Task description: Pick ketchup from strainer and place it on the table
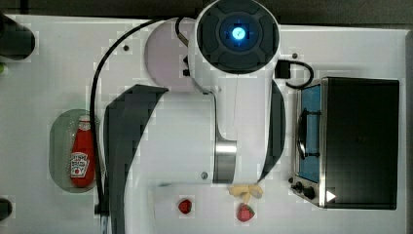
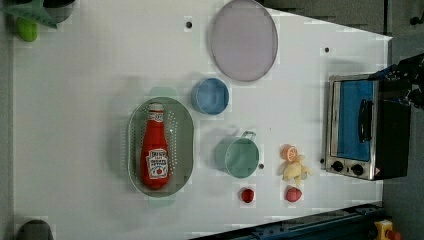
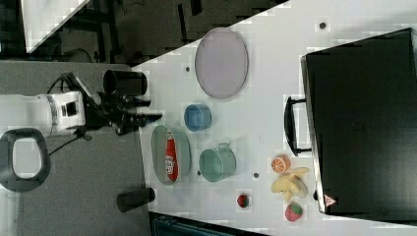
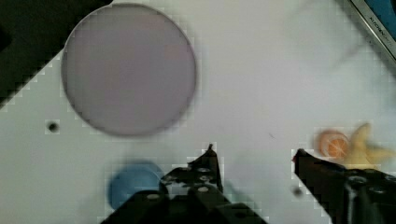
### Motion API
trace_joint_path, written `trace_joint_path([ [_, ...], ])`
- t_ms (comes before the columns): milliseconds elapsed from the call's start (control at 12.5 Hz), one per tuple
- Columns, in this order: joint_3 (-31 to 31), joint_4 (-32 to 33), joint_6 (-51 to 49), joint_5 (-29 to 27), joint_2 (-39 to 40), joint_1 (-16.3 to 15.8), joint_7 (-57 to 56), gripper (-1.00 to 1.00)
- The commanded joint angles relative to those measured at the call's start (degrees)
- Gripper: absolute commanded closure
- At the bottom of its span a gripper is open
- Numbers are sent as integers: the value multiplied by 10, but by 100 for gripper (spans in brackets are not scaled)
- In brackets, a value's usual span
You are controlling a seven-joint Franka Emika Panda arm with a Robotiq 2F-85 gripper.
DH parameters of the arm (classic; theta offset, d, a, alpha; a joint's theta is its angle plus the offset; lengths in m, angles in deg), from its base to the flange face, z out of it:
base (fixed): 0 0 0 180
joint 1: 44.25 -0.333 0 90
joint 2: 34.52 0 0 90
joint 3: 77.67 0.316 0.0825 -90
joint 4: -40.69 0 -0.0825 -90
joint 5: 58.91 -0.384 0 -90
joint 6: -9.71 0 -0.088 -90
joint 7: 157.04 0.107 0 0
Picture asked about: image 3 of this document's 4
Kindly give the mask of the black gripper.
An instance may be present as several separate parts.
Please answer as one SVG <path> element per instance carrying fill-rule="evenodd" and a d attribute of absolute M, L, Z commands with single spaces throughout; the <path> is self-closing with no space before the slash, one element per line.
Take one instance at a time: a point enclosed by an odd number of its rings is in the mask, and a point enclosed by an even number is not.
<path fill-rule="evenodd" d="M 133 133 L 139 127 L 155 122 L 162 117 L 161 113 L 134 114 L 131 108 L 149 107 L 150 100 L 143 100 L 125 95 L 107 94 L 94 91 L 86 82 L 73 73 L 64 73 L 60 76 L 61 89 L 78 91 L 83 98 L 86 124 L 83 131 L 95 131 L 103 127 L 112 127 L 118 136 Z"/>

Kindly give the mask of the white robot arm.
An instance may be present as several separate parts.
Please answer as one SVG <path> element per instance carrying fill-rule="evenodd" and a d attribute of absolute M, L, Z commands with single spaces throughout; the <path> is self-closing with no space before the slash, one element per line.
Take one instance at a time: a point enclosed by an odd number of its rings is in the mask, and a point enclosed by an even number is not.
<path fill-rule="evenodd" d="M 81 78 L 64 73 L 52 83 L 61 91 L 1 96 L 1 186 L 23 193 L 47 179 L 50 156 L 46 139 L 73 136 L 89 140 L 88 131 L 112 127 L 125 135 L 159 120 L 160 113 L 133 113 L 148 100 L 115 92 L 94 91 Z"/>

